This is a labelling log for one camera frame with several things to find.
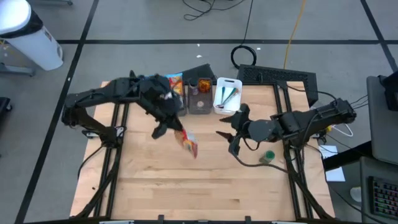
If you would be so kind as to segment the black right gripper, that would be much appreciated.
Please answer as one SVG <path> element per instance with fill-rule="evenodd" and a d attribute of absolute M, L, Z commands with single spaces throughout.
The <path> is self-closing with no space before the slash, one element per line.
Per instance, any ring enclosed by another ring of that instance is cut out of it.
<path fill-rule="evenodd" d="M 258 143 L 276 142 L 280 139 L 277 123 L 271 120 L 249 119 L 250 109 L 245 103 L 241 104 L 240 109 L 234 115 L 219 119 L 223 123 L 231 123 L 231 127 L 236 131 L 236 135 L 216 131 L 221 137 L 229 142 L 228 151 L 231 154 L 239 154 L 239 143 L 241 139 L 251 139 Z"/>

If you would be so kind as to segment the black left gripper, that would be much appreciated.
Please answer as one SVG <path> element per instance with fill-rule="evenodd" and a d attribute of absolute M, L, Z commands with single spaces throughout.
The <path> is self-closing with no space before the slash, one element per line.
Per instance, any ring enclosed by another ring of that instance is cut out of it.
<path fill-rule="evenodd" d="M 141 76 L 141 107 L 157 121 L 152 138 L 162 137 L 169 128 L 182 131 L 183 125 L 178 118 L 181 107 L 180 95 L 171 89 L 169 79 L 161 75 Z"/>

